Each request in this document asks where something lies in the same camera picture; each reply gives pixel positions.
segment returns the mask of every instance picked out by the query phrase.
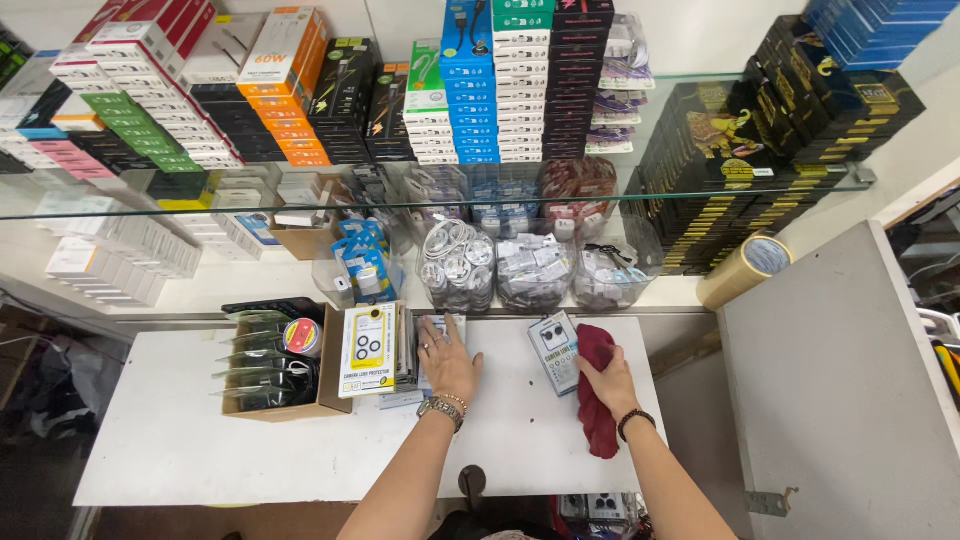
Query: wristwatch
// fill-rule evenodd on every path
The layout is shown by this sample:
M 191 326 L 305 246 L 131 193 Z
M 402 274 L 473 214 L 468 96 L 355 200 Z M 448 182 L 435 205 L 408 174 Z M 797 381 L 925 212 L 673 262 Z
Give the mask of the wristwatch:
M 460 427 L 464 424 L 464 415 L 460 414 L 460 410 L 438 397 L 428 398 L 421 403 L 420 408 L 417 409 L 417 418 L 423 418 L 423 415 L 426 414 L 428 410 L 439 410 L 449 416 L 450 420 L 453 420 L 453 425 L 456 428 L 453 431 L 454 433 L 460 431 Z

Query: sticker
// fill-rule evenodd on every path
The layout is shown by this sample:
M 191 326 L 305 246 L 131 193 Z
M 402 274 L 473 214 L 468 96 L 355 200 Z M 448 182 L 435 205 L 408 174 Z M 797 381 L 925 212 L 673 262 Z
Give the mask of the sticker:
M 319 338 L 317 323 L 310 319 L 297 319 L 287 325 L 283 332 L 283 346 L 291 353 L 303 355 L 317 344 Z

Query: metal hinge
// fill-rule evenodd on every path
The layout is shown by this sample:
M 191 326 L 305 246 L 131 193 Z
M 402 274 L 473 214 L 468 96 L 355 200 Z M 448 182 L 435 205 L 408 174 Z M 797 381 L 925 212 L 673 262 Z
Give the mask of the metal hinge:
M 788 501 L 788 499 L 792 493 L 798 491 L 800 491 L 800 489 L 794 487 L 786 488 L 786 492 L 783 495 L 779 493 L 757 493 L 756 491 L 748 491 L 744 494 L 747 496 L 747 511 L 754 514 L 785 518 L 790 512 L 790 501 Z

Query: orange box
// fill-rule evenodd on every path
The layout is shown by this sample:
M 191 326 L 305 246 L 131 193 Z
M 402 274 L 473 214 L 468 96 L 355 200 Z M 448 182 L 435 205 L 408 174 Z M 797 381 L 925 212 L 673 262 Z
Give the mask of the orange box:
M 263 125 L 272 132 L 283 130 L 304 130 L 311 129 L 310 122 L 305 118 L 290 118 L 287 120 L 264 120 Z
M 326 21 L 315 8 L 276 8 L 237 79 L 247 97 L 298 96 L 313 100 L 326 51 Z M 324 53 L 318 55 L 319 49 Z
M 329 167 L 329 160 L 319 158 L 304 158 L 302 160 L 288 160 L 291 167 Z
M 323 150 L 324 146 L 317 138 L 302 138 L 299 140 L 278 140 L 280 150 Z
M 276 140 L 297 140 L 301 138 L 317 138 L 317 134 L 313 133 L 313 128 L 307 128 L 305 130 L 280 130 L 276 132 L 270 132 Z
M 283 155 L 287 157 L 289 161 L 294 160 L 326 160 L 326 152 L 323 149 L 319 150 L 284 150 Z
M 302 109 L 254 109 L 256 115 L 266 124 L 270 120 L 288 120 L 299 118 L 306 120 L 306 112 Z
M 309 109 L 309 103 L 303 98 L 295 96 L 266 96 L 249 97 L 247 101 L 254 109 L 300 109 L 306 112 Z

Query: hand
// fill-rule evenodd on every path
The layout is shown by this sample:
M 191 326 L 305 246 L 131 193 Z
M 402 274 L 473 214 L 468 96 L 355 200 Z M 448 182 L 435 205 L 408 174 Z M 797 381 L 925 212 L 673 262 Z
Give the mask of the hand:
M 470 361 L 467 357 L 467 348 L 460 339 L 453 317 L 448 313 L 445 320 L 446 331 L 450 336 L 449 343 L 444 339 L 444 334 L 433 326 L 429 319 L 423 317 L 417 355 L 420 357 L 420 363 L 426 371 L 426 377 L 430 381 L 430 386 L 433 387 L 435 396 L 439 394 L 456 396 L 469 406 L 473 403 L 473 397 L 480 383 L 480 374 L 483 373 L 483 353 L 477 354 L 473 361 Z M 451 403 L 451 405 L 462 408 L 458 403 Z
M 593 369 L 593 366 L 582 356 L 577 356 L 577 367 L 587 376 L 593 392 L 600 398 L 613 414 L 617 423 L 628 412 L 639 409 L 640 403 L 636 400 L 634 376 L 630 374 L 630 366 L 623 359 L 623 348 L 613 348 L 613 360 L 603 373 Z

